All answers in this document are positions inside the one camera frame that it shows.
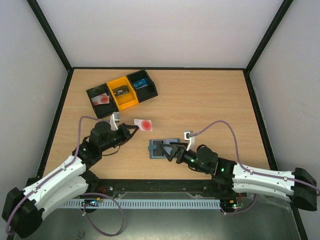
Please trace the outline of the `teal leather card holder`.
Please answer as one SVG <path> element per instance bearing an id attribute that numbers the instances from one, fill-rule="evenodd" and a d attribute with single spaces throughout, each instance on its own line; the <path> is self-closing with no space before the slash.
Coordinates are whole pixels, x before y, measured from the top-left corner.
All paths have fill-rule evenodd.
<path id="1" fill-rule="evenodd" d="M 179 138 L 164 138 L 164 139 L 150 139 L 149 140 L 149 158 L 150 159 L 166 159 L 165 153 L 170 154 L 171 147 L 165 145 L 179 143 Z"/>

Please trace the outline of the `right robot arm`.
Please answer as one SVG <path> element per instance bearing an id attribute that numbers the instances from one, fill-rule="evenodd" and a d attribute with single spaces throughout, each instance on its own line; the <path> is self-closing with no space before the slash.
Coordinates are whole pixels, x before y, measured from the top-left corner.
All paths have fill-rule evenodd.
<path id="1" fill-rule="evenodd" d="M 170 162 L 175 160 L 193 171 L 210 175 L 224 196 L 233 192 L 250 193 L 279 198 L 305 211 L 318 209 L 317 182 L 303 168 L 276 171 L 251 167 L 219 157 L 204 144 L 193 151 L 186 143 L 160 142 L 155 150 Z"/>

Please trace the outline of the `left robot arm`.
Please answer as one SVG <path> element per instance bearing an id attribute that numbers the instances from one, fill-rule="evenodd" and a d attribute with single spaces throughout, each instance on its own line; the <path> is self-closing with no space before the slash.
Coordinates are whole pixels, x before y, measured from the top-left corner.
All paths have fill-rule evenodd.
<path id="1" fill-rule="evenodd" d="M 108 199 L 97 190 L 99 178 L 90 168 L 102 159 L 104 151 L 121 147 L 138 130 L 136 125 L 99 121 L 88 136 L 77 140 L 75 150 L 60 166 L 22 190 L 10 190 L 1 215 L 6 234 L 27 238 L 54 210 L 75 197 Z"/>

